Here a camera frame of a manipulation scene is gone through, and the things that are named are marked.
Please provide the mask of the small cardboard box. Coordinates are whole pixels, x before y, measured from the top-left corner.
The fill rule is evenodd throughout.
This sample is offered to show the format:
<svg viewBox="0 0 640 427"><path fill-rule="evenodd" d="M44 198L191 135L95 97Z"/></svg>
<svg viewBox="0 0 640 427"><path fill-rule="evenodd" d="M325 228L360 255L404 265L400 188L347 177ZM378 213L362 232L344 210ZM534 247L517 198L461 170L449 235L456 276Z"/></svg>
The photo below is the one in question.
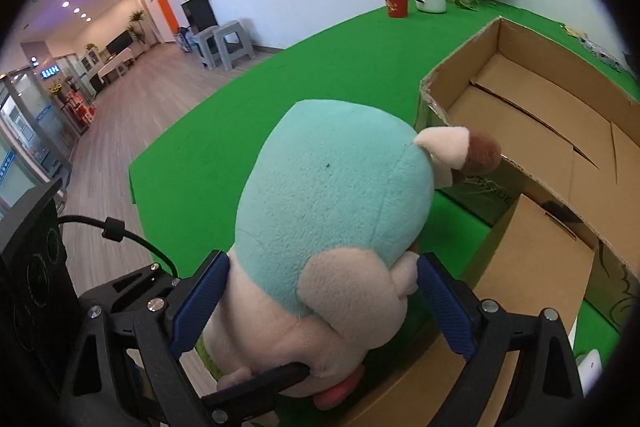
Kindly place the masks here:
<svg viewBox="0 0 640 427"><path fill-rule="evenodd" d="M522 195L459 281L477 299L475 355L454 353L436 321L430 345L403 361L344 426L557 426L582 399L568 333L593 253Z"/></svg>

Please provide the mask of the teal pink plush toy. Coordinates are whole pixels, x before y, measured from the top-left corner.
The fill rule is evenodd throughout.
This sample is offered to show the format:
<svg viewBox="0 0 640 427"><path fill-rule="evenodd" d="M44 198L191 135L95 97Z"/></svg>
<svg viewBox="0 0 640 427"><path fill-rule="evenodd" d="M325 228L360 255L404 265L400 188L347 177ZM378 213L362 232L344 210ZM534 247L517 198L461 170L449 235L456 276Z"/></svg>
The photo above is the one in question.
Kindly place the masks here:
<svg viewBox="0 0 640 427"><path fill-rule="evenodd" d="M294 104L243 188L226 289L200 340L218 388L299 362L309 373L290 397L322 410L345 400L366 355L405 322L435 192L500 160L481 131L419 131L344 101Z"/></svg>

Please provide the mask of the large cardboard tray box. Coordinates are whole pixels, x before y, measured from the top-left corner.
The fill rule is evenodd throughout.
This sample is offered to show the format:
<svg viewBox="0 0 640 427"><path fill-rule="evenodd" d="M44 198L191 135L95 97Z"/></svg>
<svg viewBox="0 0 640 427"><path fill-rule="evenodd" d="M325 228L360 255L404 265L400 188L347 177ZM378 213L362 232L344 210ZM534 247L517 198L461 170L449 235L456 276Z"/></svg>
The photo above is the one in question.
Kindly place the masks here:
<svg viewBox="0 0 640 427"><path fill-rule="evenodd" d="M587 300L616 329L639 302L639 105L538 32L498 17L420 84L414 127L490 134L502 163L446 195L488 225L518 196L594 250Z"/></svg>

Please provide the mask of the grey plastic stool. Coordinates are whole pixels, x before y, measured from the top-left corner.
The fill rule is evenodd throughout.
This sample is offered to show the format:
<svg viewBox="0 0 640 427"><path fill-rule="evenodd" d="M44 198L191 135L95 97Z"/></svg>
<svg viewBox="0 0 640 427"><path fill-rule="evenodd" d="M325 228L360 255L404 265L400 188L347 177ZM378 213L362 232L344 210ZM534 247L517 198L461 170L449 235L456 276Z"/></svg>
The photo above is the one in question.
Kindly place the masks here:
<svg viewBox="0 0 640 427"><path fill-rule="evenodd" d="M225 70L233 68L233 62L242 56L256 56L250 35L240 22L232 20L214 28L214 40Z"/></svg>

